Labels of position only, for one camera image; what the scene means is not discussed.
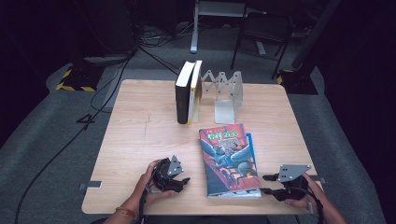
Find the chair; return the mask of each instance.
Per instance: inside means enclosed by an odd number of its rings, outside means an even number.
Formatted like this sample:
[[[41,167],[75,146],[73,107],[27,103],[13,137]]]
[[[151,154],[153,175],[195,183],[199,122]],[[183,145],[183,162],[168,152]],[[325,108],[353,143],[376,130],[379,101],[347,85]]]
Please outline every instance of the chair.
[[[266,45],[278,46],[273,57],[264,56],[266,59],[277,61],[271,79],[274,79],[277,68],[282,61],[286,47],[292,33],[291,13],[297,6],[297,0],[246,0],[241,28],[233,51],[233,61],[241,47],[242,39],[262,42]]]

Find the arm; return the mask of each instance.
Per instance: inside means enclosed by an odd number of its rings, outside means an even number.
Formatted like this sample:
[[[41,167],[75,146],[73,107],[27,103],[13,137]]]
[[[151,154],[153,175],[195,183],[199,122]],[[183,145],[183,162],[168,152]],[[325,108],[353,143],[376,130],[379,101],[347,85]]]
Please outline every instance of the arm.
[[[344,217],[338,211],[338,209],[327,198],[326,194],[323,192],[322,188],[317,184],[317,182],[315,182],[315,180],[313,180],[307,174],[303,174],[303,176],[308,181],[309,188],[312,189],[312,192],[315,194],[315,196],[320,200],[320,202],[323,205],[323,216],[324,216],[325,223],[327,223],[327,224],[347,223],[346,220],[344,219]],[[309,202],[312,203],[315,213],[318,213],[315,200],[311,196],[308,196],[308,197],[309,197]],[[294,207],[304,207],[307,210],[309,210],[308,199],[306,197],[304,197],[300,201],[293,200],[293,199],[287,199],[287,200],[285,200],[285,203],[288,205],[294,206]]]
[[[130,224],[134,220],[134,216],[129,212],[138,215],[139,211],[139,201],[142,197],[143,191],[146,187],[146,184],[149,182],[154,167],[160,163],[161,160],[154,161],[149,164],[147,171],[140,176],[139,181],[134,187],[134,192],[132,195],[125,200],[125,202],[120,206],[121,209],[116,210],[111,217],[109,217],[104,224]],[[154,201],[162,198],[168,198],[172,195],[175,195],[175,192],[172,190],[164,191],[156,194],[149,194],[146,200],[146,204],[153,203]]]

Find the white book holder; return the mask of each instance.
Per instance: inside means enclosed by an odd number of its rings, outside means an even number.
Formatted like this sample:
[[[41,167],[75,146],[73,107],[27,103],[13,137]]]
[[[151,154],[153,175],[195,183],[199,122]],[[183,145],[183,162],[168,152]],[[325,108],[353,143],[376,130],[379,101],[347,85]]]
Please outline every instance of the white book holder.
[[[221,124],[235,124],[239,106],[243,102],[243,83],[240,71],[233,73],[227,79],[224,72],[214,77],[208,70],[202,77],[203,91],[216,89],[215,122]]]

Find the book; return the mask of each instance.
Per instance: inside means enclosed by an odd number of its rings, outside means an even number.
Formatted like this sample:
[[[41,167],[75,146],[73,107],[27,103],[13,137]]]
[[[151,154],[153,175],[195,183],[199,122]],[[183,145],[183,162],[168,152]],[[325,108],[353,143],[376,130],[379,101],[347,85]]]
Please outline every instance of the book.
[[[261,197],[251,134],[244,124],[199,130],[207,197]]]
[[[199,103],[202,98],[201,66],[201,60],[195,61],[195,66],[191,77],[189,115],[187,124],[193,124],[194,122],[198,121]]]
[[[189,115],[190,86],[195,63],[184,62],[175,82],[177,122],[187,123]]]

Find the bracelet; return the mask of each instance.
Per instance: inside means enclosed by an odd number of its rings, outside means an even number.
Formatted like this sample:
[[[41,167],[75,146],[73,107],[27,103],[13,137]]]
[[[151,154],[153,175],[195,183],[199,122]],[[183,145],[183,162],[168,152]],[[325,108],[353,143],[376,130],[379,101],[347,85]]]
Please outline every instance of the bracelet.
[[[116,208],[116,211],[119,211],[119,210],[125,211],[125,212],[126,212],[125,215],[127,215],[127,216],[129,216],[129,217],[133,217],[134,219],[137,219],[137,213],[136,213],[136,212],[131,211],[131,210],[129,210],[128,208],[117,207],[117,208]]]

